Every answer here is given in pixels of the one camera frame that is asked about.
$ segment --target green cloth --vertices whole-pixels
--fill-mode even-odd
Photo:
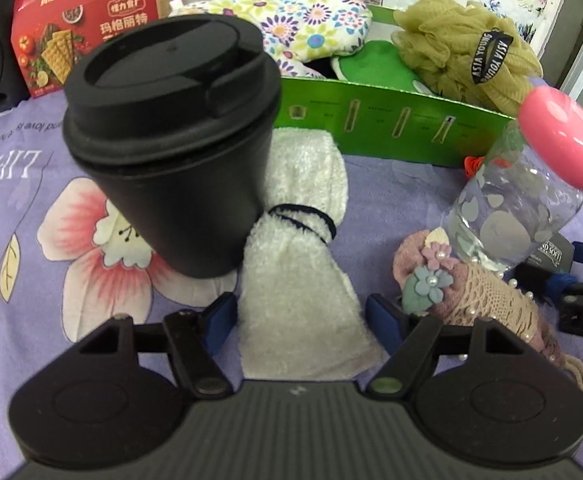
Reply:
[[[405,66],[390,41],[368,41],[353,56],[338,57],[334,61],[334,72],[345,81],[431,94]]]

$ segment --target black coffee cup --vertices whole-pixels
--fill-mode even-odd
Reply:
[[[241,263],[262,213],[280,92],[280,72],[251,23],[168,18],[76,64],[63,136],[167,263],[194,278],[221,276]]]

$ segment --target lemon slice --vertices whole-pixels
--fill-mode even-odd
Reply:
[[[40,70],[36,77],[36,83],[39,87],[47,86],[49,84],[49,74],[44,70]]]

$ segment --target biscuit box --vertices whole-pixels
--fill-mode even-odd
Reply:
[[[63,88],[78,60],[129,29],[169,15],[171,0],[16,0],[12,47],[32,97]]]

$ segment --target white towel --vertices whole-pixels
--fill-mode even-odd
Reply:
[[[347,208],[345,162],[331,134],[273,133],[265,207],[311,206],[339,225]],[[265,213],[244,251],[239,331],[246,378],[348,380],[382,363],[347,275],[334,262],[329,226],[319,215]]]

